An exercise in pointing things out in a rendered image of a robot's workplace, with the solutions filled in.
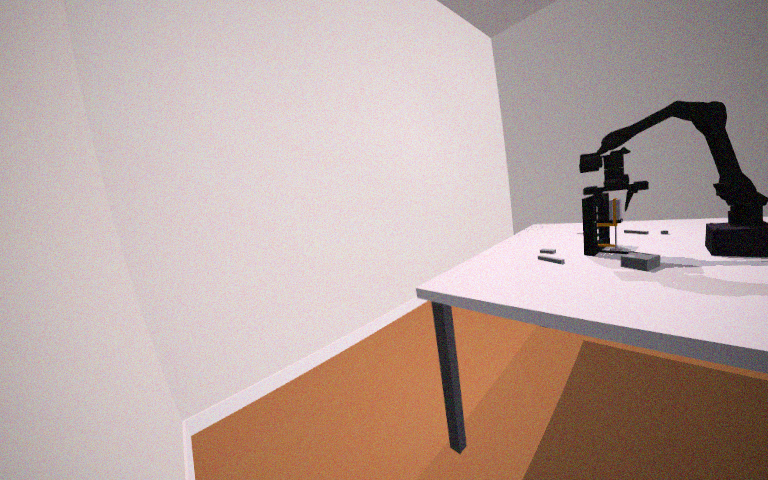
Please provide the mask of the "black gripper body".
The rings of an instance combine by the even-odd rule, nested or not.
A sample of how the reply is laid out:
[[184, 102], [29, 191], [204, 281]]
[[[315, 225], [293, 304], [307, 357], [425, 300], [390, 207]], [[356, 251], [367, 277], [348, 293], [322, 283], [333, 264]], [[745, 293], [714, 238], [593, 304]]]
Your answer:
[[[618, 175], [619, 172], [623, 172], [624, 175], [624, 167], [622, 168], [616, 168], [616, 169], [606, 169], [604, 170], [604, 180], [606, 179], [607, 175], [615, 176]], [[640, 190], [647, 190], [648, 189], [648, 182], [647, 181], [634, 181], [633, 184], [629, 184], [626, 186], [622, 186], [622, 189], [627, 189], [628, 192], [631, 191], [640, 191]], [[601, 195], [602, 192], [605, 191], [604, 187], [598, 188], [597, 186], [588, 186], [583, 189], [583, 196], [585, 195]]]

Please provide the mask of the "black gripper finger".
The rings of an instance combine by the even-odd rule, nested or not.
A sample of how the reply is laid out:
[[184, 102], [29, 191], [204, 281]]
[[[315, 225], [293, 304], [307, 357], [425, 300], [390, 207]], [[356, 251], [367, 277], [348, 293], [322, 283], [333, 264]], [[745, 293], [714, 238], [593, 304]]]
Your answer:
[[604, 212], [606, 213], [607, 210], [606, 210], [606, 202], [605, 202], [605, 195], [604, 195], [604, 193], [602, 193], [601, 195], [593, 195], [593, 197], [596, 197], [599, 200], [599, 202], [601, 203], [601, 206], [602, 206]]
[[633, 196], [634, 193], [638, 193], [638, 191], [631, 191], [631, 192], [627, 191], [627, 197], [626, 197], [624, 211], [626, 211], [628, 209], [628, 204], [629, 204], [629, 202], [631, 200], [631, 197]]

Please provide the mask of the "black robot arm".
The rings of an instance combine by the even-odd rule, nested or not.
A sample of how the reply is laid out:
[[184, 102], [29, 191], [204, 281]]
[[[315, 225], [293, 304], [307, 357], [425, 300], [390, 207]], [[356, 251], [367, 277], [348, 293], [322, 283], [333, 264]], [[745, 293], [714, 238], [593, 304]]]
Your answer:
[[[604, 170], [624, 167], [624, 154], [630, 153], [630, 150], [622, 147], [621, 150], [610, 151], [610, 155], [604, 156], [603, 154], [618, 148], [620, 145], [622, 146], [633, 136], [635, 137], [638, 133], [669, 117], [691, 121], [696, 129], [705, 135], [720, 175], [719, 183], [713, 184], [716, 189], [716, 196], [720, 196], [730, 206], [728, 224], [733, 227], [765, 226], [763, 223], [763, 206], [767, 204], [768, 198], [756, 191], [752, 180], [740, 169], [725, 129], [727, 112], [723, 102], [684, 102], [678, 100], [631, 126], [610, 132], [602, 138], [600, 149], [597, 152], [580, 155], [580, 173], [599, 171], [603, 161]], [[623, 172], [619, 172], [615, 176], [607, 175], [603, 185], [607, 192], [620, 190], [622, 186], [629, 185], [628, 174], [623, 175]]]

